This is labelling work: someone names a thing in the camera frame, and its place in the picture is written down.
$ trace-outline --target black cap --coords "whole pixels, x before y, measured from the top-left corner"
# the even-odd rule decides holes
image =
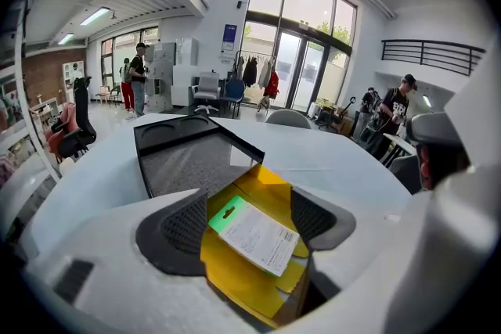
[[[416,78],[413,77],[412,74],[407,74],[403,77],[403,80],[409,84],[411,87],[413,87],[413,89],[417,89],[417,85],[416,85]]]

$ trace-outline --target black railing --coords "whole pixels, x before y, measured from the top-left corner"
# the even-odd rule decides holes
[[[422,39],[387,39],[382,42],[382,60],[423,64],[467,76],[485,53],[482,48],[455,42]]]

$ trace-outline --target ceiling light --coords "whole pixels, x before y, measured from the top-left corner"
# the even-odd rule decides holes
[[[64,45],[66,42],[68,42],[72,37],[74,36],[74,34],[66,34],[66,36],[61,39],[58,43],[58,45]]]
[[[423,100],[426,103],[426,106],[428,106],[431,109],[430,98],[428,98],[426,95],[423,95]]]
[[[103,14],[106,14],[109,11],[110,11],[110,9],[107,9],[106,7],[102,7],[101,9],[96,11],[94,14],[92,14],[88,19],[84,20],[84,22],[81,23],[80,25],[89,25],[96,18],[100,18]]]

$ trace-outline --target red jacket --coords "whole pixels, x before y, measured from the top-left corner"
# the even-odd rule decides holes
[[[269,96],[271,99],[276,98],[276,94],[279,92],[279,76],[275,71],[272,72],[269,78],[268,86],[265,88],[265,96]]]

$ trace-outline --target doorway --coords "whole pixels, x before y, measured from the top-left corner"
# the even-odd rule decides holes
[[[326,65],[326,48],[311,38],[280,31],[276,46],[279,93],[274,107],[306,113],[319,92]]]

